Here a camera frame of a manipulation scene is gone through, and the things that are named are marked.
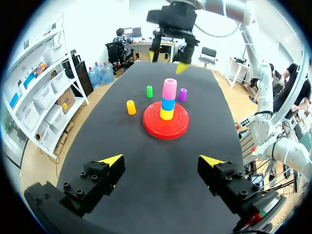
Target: blue container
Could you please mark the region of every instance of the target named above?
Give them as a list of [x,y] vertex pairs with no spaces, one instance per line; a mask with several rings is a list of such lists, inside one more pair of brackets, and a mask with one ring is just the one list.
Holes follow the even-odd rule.
[[161,108],[165,111],[172,111],[175,108],[175,103],[176,103],[175,99],[167,100],[167,99],[162,98]]
[[93,70],[95,70],[97,72],[97,78],[99,80],[99,82],[102,82],[102,74],[100,71],[101,67],[98,65],[98,62],[95,63],[95,66],[93,67]]
[[10,107],[11,108],[13,108],[13,106],[15,105],[15,103],[17,102],[18,99],[19,99],[19,96],[17,93],[15,93],[12,100],[10,101]]
[[92,87],[95,89],[95,88],[99,87],[100,81],[99,81],[99,78],[97,76],[97,72],[95,70],[93,70],[91,67],[89,67],[89,69],[90,69],[90,71],[88,72],[89,79],[91,81]]
[[27,77],[27,79],[24,81],[24,87],[27,88],[29,82],[31,82],[31,80],[34,79],[34,78],[35,78],[35,74],[34,73],[30,74]]
[[101,67],[100,72],[102,74],[102,82],[104,84],[112,83],[115,79],[113,66],[109,63],[104,63],[104,66]]

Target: bolt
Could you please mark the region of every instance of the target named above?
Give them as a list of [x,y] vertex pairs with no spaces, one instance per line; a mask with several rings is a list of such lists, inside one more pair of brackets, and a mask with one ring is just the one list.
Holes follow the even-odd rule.
[[259,190],[259,189],[260,189],[260,184],[259,184],[259,183],[255,183],[255,184],[253,185],[253,190],[257,191],[257,190]]
[[86,174],[85,172],[81,172],[81,173],[80,173],[80,176],[81,176],[81,178],[86,178],[86,177],[87,177],[87,174]]
[[77,197],[82,198],[82,197],[84,196],[83,190],[77,189],[77,190],[76,190],[76,195],[77,195]]
[[36,198],[36,199],[35,199],[35,203],[36,203],[37,205],[40,205],[40,204],[41,204],[41,200],[40,200],[39,198]]
[[247,192],[247,191],[242,190],[242,191],[240,191],[239,196],[241,196],[241,197],[245,197],[245,196],[247,196],[247,194],[248,194],[248,192]]
[[97,175],[93,175],[91,176],[91,179],[94,183],[97,183],[98,182],[98,176]]
[[242,178],[243,177],[243,174],[241,172],[237,173],[237,177],[238,178]]
[[49,199],[49,198],[50,198],[50,195],[47,194],[47,193],[45,193],[45,194],[44,194],[44,198],[45,198],[45,199]]
[[225,180],[226,180],[226,181],[231,181],[231,180],[232,180],[232,177],[231,177],[231,176],[227,176],[227,177],[225,177]]
[[63,183],[63,189],[64,190],[70,190],[70,184],[67,182]]

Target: person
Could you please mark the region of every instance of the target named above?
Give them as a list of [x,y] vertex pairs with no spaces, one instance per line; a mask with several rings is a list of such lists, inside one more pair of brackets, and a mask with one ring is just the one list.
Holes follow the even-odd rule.
[[[271,67],[271,71],[272,71],[272,77],[275,76],[275,74],[273,73],[274,71],[274,65],[269,63],[270,67]],[[257,88],[257,92],[258,92],[258,85],[257,85],[257,82],[258,82],[258,79],[257,78],[253,78],[251,79],[251,81],[248,83],[248,84],[244,84],[244,88],[248,91],[248,89],[251,89],[251,88],[254,88],[256,87]],[[250,101],[252,101],[253,103],[257,104],[258,105],[258,102],[256,100],[256,97],[257,97],[258,94],[256,94],[255,97],[249,95],[249,99]]]
[[125,30],[123,28],[119,28],[116,31],[117,37],[113,39],[113,42],[121,42],[123,45],[123,49],[125,50],[126,57],[132,57],[133,61],[136,61],[137,57],[134,52],[134,49],[128,49],[127,44],[132,43],[133,39],[125,36]]
[[[284,87],[284,89],[279,93],[277,98],[273,102],[273,112],[279,111],[279,109],[284,104],[286,98],[288,97],[290,91],[293,88],[293,84],[297,78],[298,71],[300,69],[300,66],[298,66],[295,63],[292,63],[289,68],[282,74],[281,79],[279,80],[279,84]],[[289,77],[289,81],[285,85],[285,80]],[[301,88],[301,91],[294,102],[294,105],[292,108],[288,111],[285,118],[290,119],[295,111],[306,109],[309,102],[310,102],[310,96],[311,96],[311,84],[308,80],[308,74],[305,77],[305,82]]]

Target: yellow cup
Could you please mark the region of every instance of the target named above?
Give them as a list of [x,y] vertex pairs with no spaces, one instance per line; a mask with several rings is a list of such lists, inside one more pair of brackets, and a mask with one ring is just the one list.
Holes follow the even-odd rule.
[[137,112],[135,102],[133,100],[127,101],[127,109],[128,109],[128,114],[130,115],[134,115]]
[[171,120],[174,117],[174,111],[165,111],[164,109],[160,108],[160,117],[163,120]]

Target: pink cup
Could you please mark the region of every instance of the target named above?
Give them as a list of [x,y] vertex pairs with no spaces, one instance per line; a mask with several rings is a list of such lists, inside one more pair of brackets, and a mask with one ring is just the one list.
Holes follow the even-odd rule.
[[176,98],[176,87],[177,81],[175,79],[165,79],[162,97],[166,100],[174,100]]

